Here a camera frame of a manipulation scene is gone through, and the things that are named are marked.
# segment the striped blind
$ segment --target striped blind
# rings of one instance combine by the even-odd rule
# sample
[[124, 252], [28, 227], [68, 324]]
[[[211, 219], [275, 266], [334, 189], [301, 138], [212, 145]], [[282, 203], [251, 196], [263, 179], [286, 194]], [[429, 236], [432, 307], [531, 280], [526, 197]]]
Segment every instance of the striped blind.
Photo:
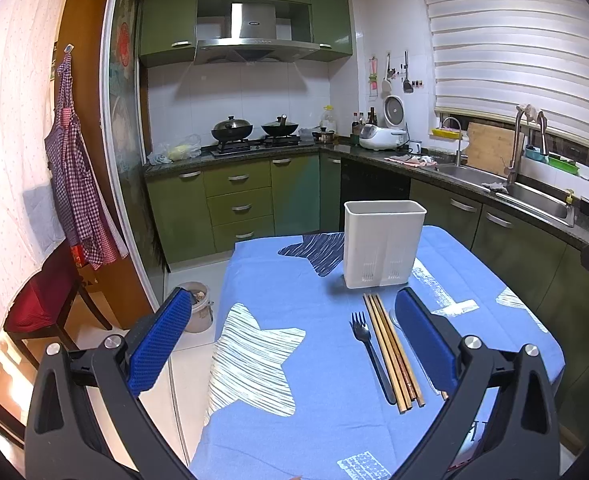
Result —
[[426, 0], [438, 111], [507, 118], [531, 103], [551, 131], [589, 144], [585, 0]]

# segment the metal bolt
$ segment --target metal bolt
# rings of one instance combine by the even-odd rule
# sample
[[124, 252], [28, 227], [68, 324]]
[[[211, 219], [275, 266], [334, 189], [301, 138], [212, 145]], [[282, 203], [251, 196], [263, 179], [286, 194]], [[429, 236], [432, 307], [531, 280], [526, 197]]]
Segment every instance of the metal bolt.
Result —
[[526, 353], [530, 356], [530, 357], [537, 357], [539, 355], [539, 348], [537, 348], [535, 345], [526, 345]]
[[106, 338], [106, 340], [103, 342], [103, 345], [110, 349], [119, 348], [119, 345], [121, 345], [121, 336], [111, 335], [110, 337]]
[[469, 335], [463, 340], [463, 342], [468, 348], [472, 350], [481, 348], [481, 339], [479, 339], [476, 335]]
[[46, 348], [46, 353], [48, 355], [55, 355], [59, 353], [59, 350], [61, 350], [61, 345], [59, 343], [50, 343]]

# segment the black dishwasher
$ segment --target black dishwasher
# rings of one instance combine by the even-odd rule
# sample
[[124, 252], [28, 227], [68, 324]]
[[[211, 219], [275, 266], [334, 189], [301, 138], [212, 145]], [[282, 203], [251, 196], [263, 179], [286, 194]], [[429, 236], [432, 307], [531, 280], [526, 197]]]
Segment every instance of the black dishwasher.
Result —
[[408, 200], [411, 193], [410, 177], [383, 170], [370, 164], [341, 160], [340, 228], [345, 227], [346, 202], [359, 200]]

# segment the range hood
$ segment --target range hood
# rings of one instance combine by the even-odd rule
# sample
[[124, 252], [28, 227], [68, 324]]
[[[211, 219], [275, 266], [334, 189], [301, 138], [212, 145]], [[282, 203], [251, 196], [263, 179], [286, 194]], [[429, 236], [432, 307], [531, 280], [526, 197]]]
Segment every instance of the range hood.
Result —
[[276, 12], [267, 3], [232, 4], [228, 38], [198, 40], [194, 64], [248, 61], [293, 62], [320, 49], [318, 43], [280, 40]]

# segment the sink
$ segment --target sink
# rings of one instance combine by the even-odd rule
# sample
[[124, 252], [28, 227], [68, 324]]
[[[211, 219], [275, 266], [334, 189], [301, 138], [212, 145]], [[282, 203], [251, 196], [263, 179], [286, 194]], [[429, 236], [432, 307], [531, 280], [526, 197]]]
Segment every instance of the sink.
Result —
[[[490, 192], [483, 184], [505, 184], [507, 179], [487, 171], [468, 168], [466, 166], [455, 166], [454, 164], [443, 164], [433, 166], [432, 171], [445, 174], [455, 180], [472, 184], [485, 192]], [[497, 193], [496, 197], [502, 202], [509, 203], [516, 208], [545, 220], [558, 221], [569, 227], [574, 226], [574, 208], [568, 206], [561, 200], [541, 193], [536, 189], [515, 183], [508, 186], [508, 193]]]

